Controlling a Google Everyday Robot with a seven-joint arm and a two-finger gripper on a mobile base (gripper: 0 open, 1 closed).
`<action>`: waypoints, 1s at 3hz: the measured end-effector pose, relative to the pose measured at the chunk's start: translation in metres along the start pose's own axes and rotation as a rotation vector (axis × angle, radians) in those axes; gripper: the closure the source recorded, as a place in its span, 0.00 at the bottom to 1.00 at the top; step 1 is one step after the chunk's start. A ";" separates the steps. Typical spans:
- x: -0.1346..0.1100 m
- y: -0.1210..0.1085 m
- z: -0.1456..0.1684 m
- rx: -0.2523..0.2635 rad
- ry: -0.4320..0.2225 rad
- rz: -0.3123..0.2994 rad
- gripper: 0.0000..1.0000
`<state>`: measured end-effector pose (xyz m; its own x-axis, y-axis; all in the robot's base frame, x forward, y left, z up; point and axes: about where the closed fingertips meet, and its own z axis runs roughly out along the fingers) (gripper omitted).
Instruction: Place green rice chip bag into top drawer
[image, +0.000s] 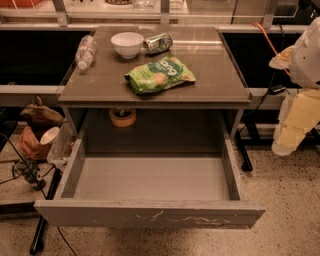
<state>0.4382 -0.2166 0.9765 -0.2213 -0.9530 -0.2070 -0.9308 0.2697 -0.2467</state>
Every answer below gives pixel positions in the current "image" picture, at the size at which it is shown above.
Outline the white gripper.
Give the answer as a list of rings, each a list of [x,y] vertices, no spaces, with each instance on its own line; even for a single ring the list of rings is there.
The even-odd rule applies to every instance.
[[[294,152],[320,122],[320,17],[312,21],[294,45],[273,57],[269,66],[290,70],[293,83],[304,88],[282,102],[276,125],[272,151],[280,156]]]

